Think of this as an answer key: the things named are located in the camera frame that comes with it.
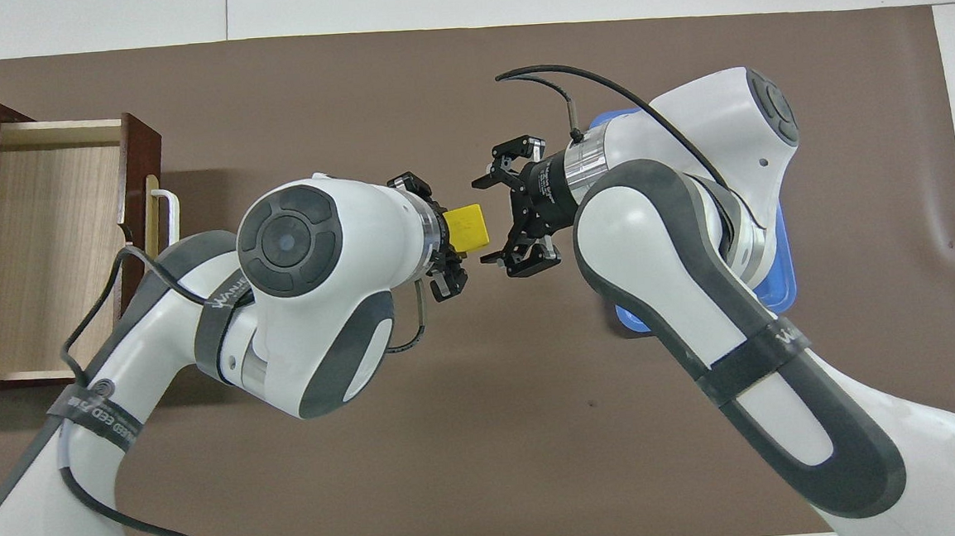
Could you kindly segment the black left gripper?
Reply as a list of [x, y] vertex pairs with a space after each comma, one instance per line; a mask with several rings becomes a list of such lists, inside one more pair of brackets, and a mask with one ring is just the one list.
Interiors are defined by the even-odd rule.
[[390, 179], [388, 186], [393, 189], [404, 189], [420, 197], [431, 208], [434, 225], [432, 233], [435, 240], [434, 252], [431, 254], [430, 267], [427, 271], [427, 275], [433, 280], [430, 282], [430, 290], [437, 302], [458, 296], [466, 286], [468, 275], [463, 268], [460, 254], [450, 253], [453, 248], [449, 245], [449, 229], [444, 220], [444, 213], [449, 209], [433, 198], [430, 184], [410, 171]]

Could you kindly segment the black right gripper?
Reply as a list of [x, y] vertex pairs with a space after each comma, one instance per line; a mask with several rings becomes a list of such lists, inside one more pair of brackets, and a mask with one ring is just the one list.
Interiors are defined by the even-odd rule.
[[[512, 278], [526, 278], [561, 262], [552, 244], [552, 233], [573, 225], [578, 204], [565, 175], [565, 151], [540, 159], [546, 140], [523, 134], [492, 149], [487, 173], [473, 181], [474, 189], [505, 184], [511, 191], [514, 223], [503, 250], [480, 258], [482, 264], [503, 267]], [[531, 160], [518, 175], [512, 168], [516, 159]]]

